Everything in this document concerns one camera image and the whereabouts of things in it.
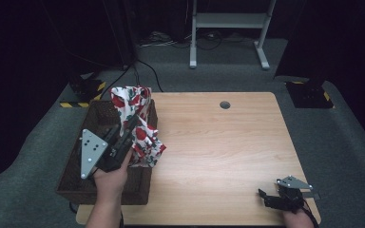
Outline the brown wicker basket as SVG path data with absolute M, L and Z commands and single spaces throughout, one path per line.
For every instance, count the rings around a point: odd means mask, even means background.
M 103 137 L 111 126 L 120 121 L 111 101 L 92 101 L 87 108 L 80 130 L 88 129 Z M 93 179 L 83 180 L 81 174 L 81 133 L 67 158 L 56 193 L 75 204 L 94 204 L 97 190 Z M 150 191 L 152 169 L 150 167 L 129 167 L 127 182 L 122 195 L 122 205 L 146 205 Z

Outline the floral print shirt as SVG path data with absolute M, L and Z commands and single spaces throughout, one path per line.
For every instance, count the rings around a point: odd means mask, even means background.
M 166 146 L 158 138 L 158 129 L 148 122 L 151 107 L 151 88 L 145 86 L 112 87 L 110 98 L 118 111 L 123 129 L 134 115 L 137 124 L 132 128 L 133 153 L 130 167 L 154 167 Z

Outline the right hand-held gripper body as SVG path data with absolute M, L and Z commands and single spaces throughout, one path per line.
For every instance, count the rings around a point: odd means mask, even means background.
M 277 179 L 279 199 L 271 199 L 277 204 L 277 208 L 282 211 L 297 211 L 304 206 L 304 197 L 301 189 L 311 190 L 313 186 L 307 182 L 299 180 L 294 176 Z

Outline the white metal stand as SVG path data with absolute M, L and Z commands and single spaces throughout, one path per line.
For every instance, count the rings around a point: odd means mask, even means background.
M 270 65 L 263 50 L 264 41 L 277 0 L 269 0 L 265 13 L 213 13 L 197 12 L 198 0 L 193 0 L 189 67 L 197 67 L 197 29 L 259 29 L 259 39 L 254 42 L 261 68 L 268 70 Z

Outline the black stand post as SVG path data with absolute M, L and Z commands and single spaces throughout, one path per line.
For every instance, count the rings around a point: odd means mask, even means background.
M 130 7 L 129 0 L 120 0 L 121 7 L 124 12 L 123 20 L 125 24 L 125 40 L 128 51 L 128 64 L 131 66 L 136 62 L 136 46 L 135 46 L 135 36 L 132 27 L 132 10 Z

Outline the person's right hand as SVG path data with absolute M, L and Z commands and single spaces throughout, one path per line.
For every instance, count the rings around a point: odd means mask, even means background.
M 302 210 L 297 210 L 295 213 L 283 211 L 282 215 L 286 228 L 314 228 L 313 222 Z

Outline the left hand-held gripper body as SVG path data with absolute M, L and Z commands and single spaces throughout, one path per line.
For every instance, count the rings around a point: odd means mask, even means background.
M 131 147 L 122 147 L 122 138 L 110 145 L 88 129 L 82 131 L 81 171 L 80 177 L 85 180 L 99 168 L 105 172 L 119 169 Z

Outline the black stand base striped tape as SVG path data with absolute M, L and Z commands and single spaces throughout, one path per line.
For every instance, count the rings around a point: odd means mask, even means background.
M 87 77 L 78 75 L 69 80 L 59 98 L 60 107 L 88 107 L 93 100 L 99 100 L 106 83 L 93 79 L 94 74 Z
M 296 108 L 333 108 L 334 104 L 322 87 L 323 80 L 286 82 L 285 86 Z

